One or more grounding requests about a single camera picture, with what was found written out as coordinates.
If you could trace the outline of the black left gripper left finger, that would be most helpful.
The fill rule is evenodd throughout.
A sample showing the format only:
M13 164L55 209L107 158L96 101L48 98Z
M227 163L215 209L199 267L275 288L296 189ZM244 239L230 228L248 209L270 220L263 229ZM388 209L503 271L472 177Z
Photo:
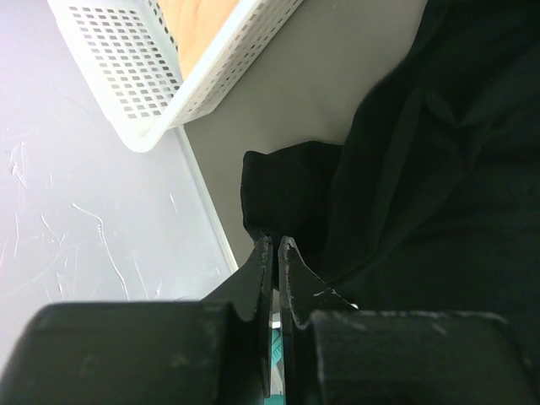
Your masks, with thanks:
M261 404L270 394L273 243L201 300L48 305L1 377L4 404Z

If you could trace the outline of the beige folded t shirt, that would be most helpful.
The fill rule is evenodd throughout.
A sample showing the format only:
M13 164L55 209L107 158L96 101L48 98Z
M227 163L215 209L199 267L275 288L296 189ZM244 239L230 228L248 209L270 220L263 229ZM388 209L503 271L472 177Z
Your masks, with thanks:
M178 47L178 61L187 78L234 11L237 0L163 0L158 5Z

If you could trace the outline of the teal cat ear headphones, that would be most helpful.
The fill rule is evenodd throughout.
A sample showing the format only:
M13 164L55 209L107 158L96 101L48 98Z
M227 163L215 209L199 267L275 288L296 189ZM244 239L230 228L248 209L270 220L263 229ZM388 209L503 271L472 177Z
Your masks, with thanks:
M272 330L271 337L271 394L265 404L284 404L283 383L283 341L278 329Z

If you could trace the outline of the white perforated plastic basket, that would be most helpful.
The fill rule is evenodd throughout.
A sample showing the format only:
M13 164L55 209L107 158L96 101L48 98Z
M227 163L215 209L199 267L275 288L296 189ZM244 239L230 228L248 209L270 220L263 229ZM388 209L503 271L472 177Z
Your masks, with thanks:
M156 1L51 1L69 51L123 143L144 153L216 109L298 1L241 1L192 73Z

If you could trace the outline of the black t shirt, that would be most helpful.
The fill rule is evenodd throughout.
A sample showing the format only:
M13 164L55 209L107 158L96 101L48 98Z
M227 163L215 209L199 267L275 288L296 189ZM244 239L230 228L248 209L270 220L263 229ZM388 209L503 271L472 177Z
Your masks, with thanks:
M344 144L246 153L240 198L360 309L494 312L537 365L538 2L428 2Z

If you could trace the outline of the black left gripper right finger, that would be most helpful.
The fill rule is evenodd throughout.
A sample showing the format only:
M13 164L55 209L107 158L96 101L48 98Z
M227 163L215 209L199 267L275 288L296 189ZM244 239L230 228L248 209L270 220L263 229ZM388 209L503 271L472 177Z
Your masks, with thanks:
M287 404L536 404L539 374L490 312L360 310L278 250Z

